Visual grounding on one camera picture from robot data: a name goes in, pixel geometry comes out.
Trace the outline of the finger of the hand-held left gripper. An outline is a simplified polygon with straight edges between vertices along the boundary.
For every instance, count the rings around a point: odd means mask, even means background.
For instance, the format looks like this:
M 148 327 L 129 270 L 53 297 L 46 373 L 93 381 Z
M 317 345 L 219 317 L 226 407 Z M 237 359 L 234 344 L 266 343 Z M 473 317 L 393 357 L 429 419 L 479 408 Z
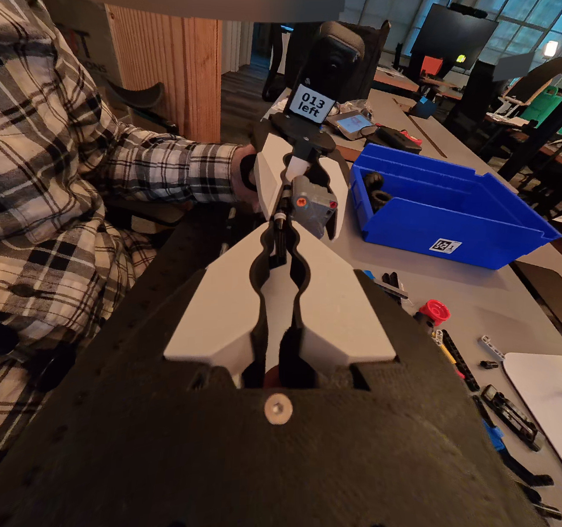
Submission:
M 328 189 L 335 196 L 338 204 L 330 223 L 327 224 L 330 241 L 336 241 L 345 221 L 349 194 L 349 165 L 341 153 L 321 155 L 318 158 L 318 163 L 328 176 Z
M 282 137 L 269 133 L 263 148 L 257 153 L 254 176 L 261 212 L 268 222 L 277 210 L 285 181 L 285 157 L 293 147 Z

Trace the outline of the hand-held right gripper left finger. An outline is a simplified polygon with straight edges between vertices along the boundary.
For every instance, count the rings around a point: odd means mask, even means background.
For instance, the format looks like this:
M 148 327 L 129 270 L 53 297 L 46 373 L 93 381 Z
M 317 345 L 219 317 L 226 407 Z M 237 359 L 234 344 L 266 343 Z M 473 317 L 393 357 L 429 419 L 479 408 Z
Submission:
M 262 288 L 270 255 L 266 222 L 193 276 L 196 288 L 164 358 L 223 367 L 246 388 L 262 388 L 269 337 Z

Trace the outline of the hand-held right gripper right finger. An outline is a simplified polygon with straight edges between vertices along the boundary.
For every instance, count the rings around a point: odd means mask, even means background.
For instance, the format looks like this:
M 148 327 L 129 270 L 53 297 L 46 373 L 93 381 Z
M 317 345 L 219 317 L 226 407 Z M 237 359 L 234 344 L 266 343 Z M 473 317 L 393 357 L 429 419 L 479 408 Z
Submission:
M 314 387 L 318 375 L 338 368 L 393 361 L 396 351 L 365 292 L 368 277 L 297 222 L 286 245 L 297 294 L 280 343 L 281 385 Z

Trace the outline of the toy brick motor assembly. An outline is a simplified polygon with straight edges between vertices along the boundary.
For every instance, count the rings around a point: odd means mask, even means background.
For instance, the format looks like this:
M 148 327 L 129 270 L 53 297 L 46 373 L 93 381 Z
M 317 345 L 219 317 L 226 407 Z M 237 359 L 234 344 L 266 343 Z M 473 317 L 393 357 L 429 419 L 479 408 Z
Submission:
M 327 224 L 335 217 L 338 202 L 328 188 L 312 183 L 305 175 L 296 176 L 291 184 L 283 184 L 273 214 L 274 248 L 269 259 L 270 269 L 287 262 L 288 223 L 296 222 L 321 239 Z

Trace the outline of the person's left forearm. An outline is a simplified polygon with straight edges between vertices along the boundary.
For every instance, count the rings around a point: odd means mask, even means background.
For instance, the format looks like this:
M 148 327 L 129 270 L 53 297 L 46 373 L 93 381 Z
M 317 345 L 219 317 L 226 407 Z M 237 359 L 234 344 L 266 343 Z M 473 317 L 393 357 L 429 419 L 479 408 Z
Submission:
M 234 203 L 230 165 L 236 147 L 121 123 L 91 177 L 101 193 L 124 200 Z

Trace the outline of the person's left hand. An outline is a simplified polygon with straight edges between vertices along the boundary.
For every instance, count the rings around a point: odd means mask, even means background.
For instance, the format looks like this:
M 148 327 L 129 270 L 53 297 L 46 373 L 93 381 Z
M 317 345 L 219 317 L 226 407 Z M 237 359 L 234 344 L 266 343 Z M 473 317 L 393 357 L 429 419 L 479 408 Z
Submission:
M 252 144 L 236 147 L 230 165 L 230 183 L 236 202 L 244 203 L 252 208 L 254 213 L 261 212 L 260 202 L 256 191 L 247 187 L 242 178 L 242 163 L 246 158 L 255 163 L 256 150 Z

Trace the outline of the black pouch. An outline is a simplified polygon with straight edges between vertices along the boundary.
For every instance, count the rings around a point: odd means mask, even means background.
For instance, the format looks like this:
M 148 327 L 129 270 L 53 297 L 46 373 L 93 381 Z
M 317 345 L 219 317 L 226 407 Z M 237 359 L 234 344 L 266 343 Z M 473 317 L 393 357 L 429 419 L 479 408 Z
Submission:
M 377 128 L 375 135 L 387 147 L 414 154 L 419 154 L 422 151 L 421 141 L 411 138 L 407 131 L 380 126 Z

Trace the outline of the wooden-edged table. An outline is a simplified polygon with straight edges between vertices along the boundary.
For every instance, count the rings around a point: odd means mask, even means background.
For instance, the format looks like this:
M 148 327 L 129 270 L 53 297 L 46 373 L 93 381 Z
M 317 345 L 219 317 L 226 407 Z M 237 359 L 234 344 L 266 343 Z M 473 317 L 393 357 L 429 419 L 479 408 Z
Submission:
M 411 137 L 421 139 L 422 151 L 420 155 L 441 160 L 448 158 L 443 152 L 439 151 L 436 145 L 432 144 L 422 130 L 404 113 L 392 95 L 373 89 L 370 91 L 368 104 L 372 109 L 372 118 L 375 123 L 396 130 L 406 130 Z M 330 125 L 327 125 L 325 130 L 333 137 L 345 160 L 351 163 L 357 160 L 365 146 L 364 138 L 348 140 Z

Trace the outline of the red toy wheel hub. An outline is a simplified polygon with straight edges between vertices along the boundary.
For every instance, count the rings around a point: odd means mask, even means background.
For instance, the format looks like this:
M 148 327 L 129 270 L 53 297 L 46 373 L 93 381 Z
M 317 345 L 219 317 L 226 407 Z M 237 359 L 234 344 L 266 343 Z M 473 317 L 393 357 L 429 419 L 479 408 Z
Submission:
M 428 300 L 418 309 L 418 312 L 431 320 L 434 327 L 439 327 L 451 317 L 447 306 L 436 299 Z

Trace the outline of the blue storage bin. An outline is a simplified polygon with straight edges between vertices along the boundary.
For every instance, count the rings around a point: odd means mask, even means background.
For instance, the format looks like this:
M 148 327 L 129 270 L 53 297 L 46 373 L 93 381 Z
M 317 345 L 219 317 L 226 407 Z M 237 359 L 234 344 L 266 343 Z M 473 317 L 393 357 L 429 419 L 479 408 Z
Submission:
M 393 198 L 373 214 L 363 177 L 384 177 Z M 498 270 L 561 238 L 491 173 L 368 144 L 350 171 L 365 242 Z

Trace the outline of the black monitor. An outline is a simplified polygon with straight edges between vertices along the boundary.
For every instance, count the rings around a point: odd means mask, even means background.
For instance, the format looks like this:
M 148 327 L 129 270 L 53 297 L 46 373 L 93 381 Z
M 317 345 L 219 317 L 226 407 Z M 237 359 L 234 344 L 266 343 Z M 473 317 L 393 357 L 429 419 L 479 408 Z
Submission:
M 411 47 L 411 58 L 432 57 L 470 70 L 498 26 L 498 21 L 432 4 Z

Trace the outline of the long black toy beam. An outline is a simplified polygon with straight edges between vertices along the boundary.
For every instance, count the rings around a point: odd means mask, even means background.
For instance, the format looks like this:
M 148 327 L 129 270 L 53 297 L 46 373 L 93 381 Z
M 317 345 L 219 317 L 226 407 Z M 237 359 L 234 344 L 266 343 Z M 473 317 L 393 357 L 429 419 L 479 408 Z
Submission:
M 456 347 L 456 344 L 450 337 L 450 334 L 445 329 L 442 329 L 442 343 L 445 346 L 448 353 L 452 356 L 455 366 L 459 371 L 460 375 L 468 387 L 468 389 L 473 393 L 479 393 L 481 387 L 479 386 L 476 378 L 474 377 L 473 373 L 469 369 L 467 363 L 465 362 L 464 358 L 462 357 L 459 349 Z

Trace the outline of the blue toy panel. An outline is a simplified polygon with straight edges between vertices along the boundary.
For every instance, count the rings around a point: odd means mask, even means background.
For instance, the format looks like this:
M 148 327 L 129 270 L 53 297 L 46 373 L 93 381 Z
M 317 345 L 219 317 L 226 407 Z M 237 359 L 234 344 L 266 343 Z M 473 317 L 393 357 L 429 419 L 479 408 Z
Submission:
M 482 422 L 496 452 L 503 453 L 507 451 L 507 447 L 503 442 L 503 432 L 501 431 L 501 429 L 495 426 L 492 422 L 485 420 L 484 418 L 482 418 Z

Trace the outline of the person's plaid shirt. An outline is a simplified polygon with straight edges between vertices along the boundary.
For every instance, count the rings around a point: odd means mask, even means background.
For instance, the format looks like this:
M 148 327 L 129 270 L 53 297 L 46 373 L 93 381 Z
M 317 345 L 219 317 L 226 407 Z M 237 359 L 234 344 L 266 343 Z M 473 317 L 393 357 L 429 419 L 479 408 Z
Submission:
M 1 0 L 1 457 L 157 255 L 91 177 L 121 123 L 42 0 Z

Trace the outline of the black toy frame piece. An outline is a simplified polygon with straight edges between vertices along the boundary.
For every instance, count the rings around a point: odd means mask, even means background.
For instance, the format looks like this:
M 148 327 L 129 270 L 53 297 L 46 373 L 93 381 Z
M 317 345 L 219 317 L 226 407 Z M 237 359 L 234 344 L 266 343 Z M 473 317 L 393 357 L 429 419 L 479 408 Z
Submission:
M 532 451 L 544 446 L 544 435 L 538 426 L 505 395 L 488 384 L 480 394 L 483 402 Z

